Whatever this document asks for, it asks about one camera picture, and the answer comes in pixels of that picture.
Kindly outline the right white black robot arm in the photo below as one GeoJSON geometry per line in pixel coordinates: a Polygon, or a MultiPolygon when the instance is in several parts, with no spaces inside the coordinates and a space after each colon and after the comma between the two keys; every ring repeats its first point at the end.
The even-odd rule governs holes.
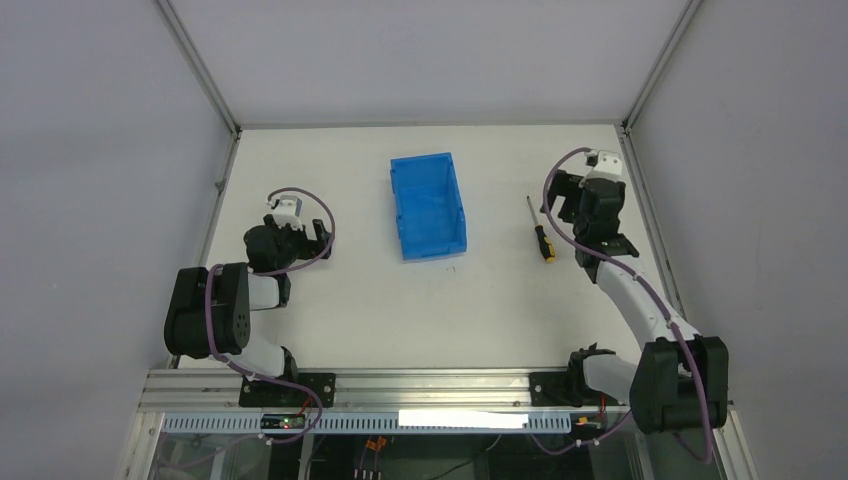
{"type": "Polygon", "coordinates": [[[582,406],[603,396],[629,405],[645,434],[722,427],[728,414],[729,352],[704,336],[646,278],[640,253],[620,232],[626,185],[620,180],[558,170],[544,184],[541,212],[557,198],[557,219],[572,225],[568,242],[590,282],[615,305],[640,345],[637,362],[597,345],[571,354],[566,390],[582,406]]]}

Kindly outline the yellow black handled screwdriver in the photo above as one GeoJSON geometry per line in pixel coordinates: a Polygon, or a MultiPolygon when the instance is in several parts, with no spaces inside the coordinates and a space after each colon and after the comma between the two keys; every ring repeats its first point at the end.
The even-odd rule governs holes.
{"type": "Polygon", "coordinates": [[[552,263],[556,260],[556,251],[548,238],[548,235],[545,232],[544,226],[539,221],[537,212],[534,209],[534,205],[529,195],[525,197],[528,209],[530,210],[530,214],[534,223],[534,232],[536,236],[537,246],[539,252],[547,263],[552,263]]]}

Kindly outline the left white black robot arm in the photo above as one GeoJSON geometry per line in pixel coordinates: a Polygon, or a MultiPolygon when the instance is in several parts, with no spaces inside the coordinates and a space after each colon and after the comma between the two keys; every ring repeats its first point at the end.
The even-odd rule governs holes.
{"type": "Polygon", "coordinates": [[[279,223],[267,214],[243,236],[245,262],[181,269],[164,323],[167,350],[193,359],[211,357],[249,378],[297,383],[293,354],[254,334],[251,314],[288,305],[288,270],[296,261],[330,256],[331,232],[320,219],[314,219],[312,227],[313,238],[303,226],[279,223]]]}

